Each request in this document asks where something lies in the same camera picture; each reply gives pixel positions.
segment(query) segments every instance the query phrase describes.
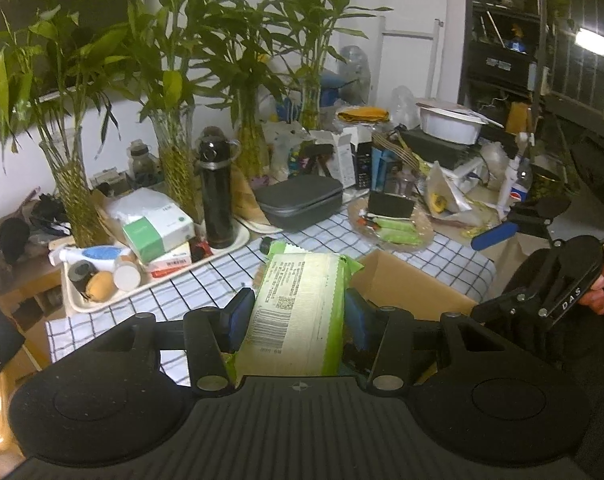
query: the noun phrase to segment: lucky bamboo plant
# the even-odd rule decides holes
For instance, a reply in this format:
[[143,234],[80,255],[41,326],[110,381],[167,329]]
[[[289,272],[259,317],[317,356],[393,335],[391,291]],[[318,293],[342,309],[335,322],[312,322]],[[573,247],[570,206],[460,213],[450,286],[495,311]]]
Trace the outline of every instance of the lucky bamboo plant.
[[202,35],[209,59],[195,65],[215,74],[227,94],[226,102],[211,107],[230,107],[231,122],[237,126],[242,146],[237,166],[252,187],[268,183],[270,164],[264,133],[256,117],[259,89],[264,86],[277,101],[284,91],[282,80],[267,64],[276,54],[273,36],[282,36],[269,31],[276,17],[268,10],[272,3],[273,0],[262,0],[253,7],[246,0],[230,0],[220,6],[211,14],[216,30]]
[[372,18],[375,14],[370,14],[371,10],[392,9],[352,6],[351,0],[278,0],[274,6],[279,13],[279,19],[275,21],[287,30],[286,37],[278,38],[278,41],[300,58],[297,70],[287,64],[292,86],[302,93],[300,122],[307,130],[316,130],[319,127],[320,77],[326,58],[330,55],[344,61],[330,44],[333,32],[367,37],[360,30],[338,27],[339,20]]
[[99,34],[80,27],[80,16],[45,0],[28,28],[13,30],[6,18],[0,31],[0,139],[4,148],[35,127],[79,247],[106,243],[84,171],[82,120],[93,103],[103,111],[101,139],[109,122],[117,126],[106,94],[113,52],[125,37],[122,27]]
[[125,78],[117,85],[140,102],[140,121],[153,122],[167,193],[196,222],[201,213],[194,185],[192,121],[194,96],[225,99],[212,74],[192,65],[208,59],[204,43],[214,34],[210,16],[226,0],[159,0],[151,13],[141,1],[128,4],[128,36],[123,42]]

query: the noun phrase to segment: white plastic bowl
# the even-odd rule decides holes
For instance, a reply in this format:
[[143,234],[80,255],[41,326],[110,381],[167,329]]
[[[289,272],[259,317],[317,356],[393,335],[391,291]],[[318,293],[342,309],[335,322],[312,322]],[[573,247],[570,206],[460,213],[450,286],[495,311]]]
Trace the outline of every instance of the white plastic bowl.
[[441,108],[419,107],[419,117],[424,133],[457,144],[475,144],[485,124],[479,117]]

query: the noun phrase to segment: black thermos bottle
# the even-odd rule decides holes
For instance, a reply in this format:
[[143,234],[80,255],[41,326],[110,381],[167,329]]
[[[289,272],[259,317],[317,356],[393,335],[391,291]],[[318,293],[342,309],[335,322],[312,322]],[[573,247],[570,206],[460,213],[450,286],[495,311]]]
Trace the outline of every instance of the black thermos bottle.
[[228,247],[235,240],[231,212],[231,143],[220,133],[204,135],[199,143],[202,202],[208,244]]

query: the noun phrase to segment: barcode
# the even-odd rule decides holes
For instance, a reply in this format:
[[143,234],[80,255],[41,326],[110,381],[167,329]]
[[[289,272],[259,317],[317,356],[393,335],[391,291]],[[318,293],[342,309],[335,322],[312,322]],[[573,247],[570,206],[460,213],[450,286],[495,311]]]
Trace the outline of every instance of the barcode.
[[295,298],[290,296],[279,296],[275,308],[281,308],[282,310],[292,310]]
[[251,324],[249,342],[265,348],[281,350],[290,320],[290,312],[259,310]]

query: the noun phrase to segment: human hand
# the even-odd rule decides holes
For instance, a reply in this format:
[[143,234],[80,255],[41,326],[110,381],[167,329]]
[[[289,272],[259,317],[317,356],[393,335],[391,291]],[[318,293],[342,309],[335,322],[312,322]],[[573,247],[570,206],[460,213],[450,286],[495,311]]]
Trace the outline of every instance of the human hand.
[[591,285],[590,290],[579,298],[578,303],[590,308],[596,314],[600,316],[604,314],[604,265],[602,266],[602,273],[599,278],[595,280],[595,283]]

